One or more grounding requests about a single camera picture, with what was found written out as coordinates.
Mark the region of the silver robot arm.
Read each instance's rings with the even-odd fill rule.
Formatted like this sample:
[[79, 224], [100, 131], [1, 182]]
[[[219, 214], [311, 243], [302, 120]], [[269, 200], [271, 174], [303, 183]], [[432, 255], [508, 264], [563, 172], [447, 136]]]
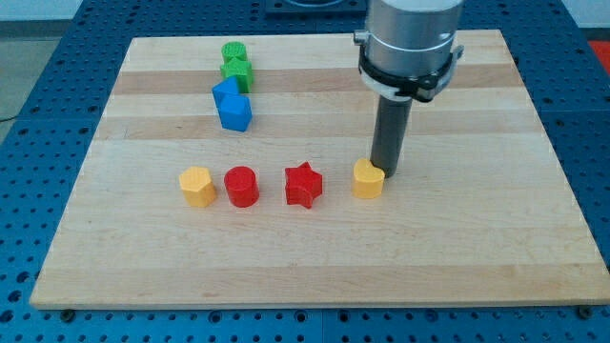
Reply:
[[454, 46], [463, 0], [370, 0], [354, 32], [363, 83], [382, 97], [430, 102], [450, 83], [462, 46]]

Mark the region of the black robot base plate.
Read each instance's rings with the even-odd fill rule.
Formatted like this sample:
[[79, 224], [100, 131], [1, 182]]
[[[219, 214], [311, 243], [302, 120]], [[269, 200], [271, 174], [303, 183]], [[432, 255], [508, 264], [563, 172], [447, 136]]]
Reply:
[[368, 8], [367, 0], [264, 0], [267, 16], [284, 15], [361, 15]]

